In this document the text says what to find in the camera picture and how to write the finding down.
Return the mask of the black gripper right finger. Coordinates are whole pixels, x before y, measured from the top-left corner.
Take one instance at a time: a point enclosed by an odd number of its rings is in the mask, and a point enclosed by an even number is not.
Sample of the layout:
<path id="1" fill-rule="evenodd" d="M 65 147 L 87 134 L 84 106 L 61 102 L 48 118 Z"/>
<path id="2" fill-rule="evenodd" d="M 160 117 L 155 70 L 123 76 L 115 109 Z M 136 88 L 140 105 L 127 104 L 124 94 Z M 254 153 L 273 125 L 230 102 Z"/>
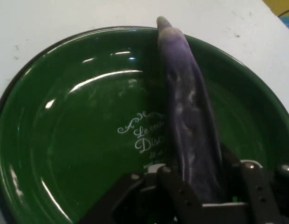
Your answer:
<path id="1" fill-rule="evenodd" d="M 259 162 L 241 160 L 221 146 L 231 197 L 246 209 L 250 224 L 289 224 L 289 164 L 267 171 Z"/>

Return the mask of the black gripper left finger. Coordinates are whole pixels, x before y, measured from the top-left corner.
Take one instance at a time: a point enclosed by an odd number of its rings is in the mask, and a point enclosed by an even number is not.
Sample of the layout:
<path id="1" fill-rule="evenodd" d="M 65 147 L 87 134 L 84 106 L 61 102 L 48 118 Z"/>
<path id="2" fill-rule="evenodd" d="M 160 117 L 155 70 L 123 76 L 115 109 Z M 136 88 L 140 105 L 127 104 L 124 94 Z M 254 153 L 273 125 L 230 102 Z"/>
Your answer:
<path id="1" fill-rule="evenodd" d="M 128 173 L 79 220 L 81 224 L 200 224 L 203 208 L 173 169 Z"/>

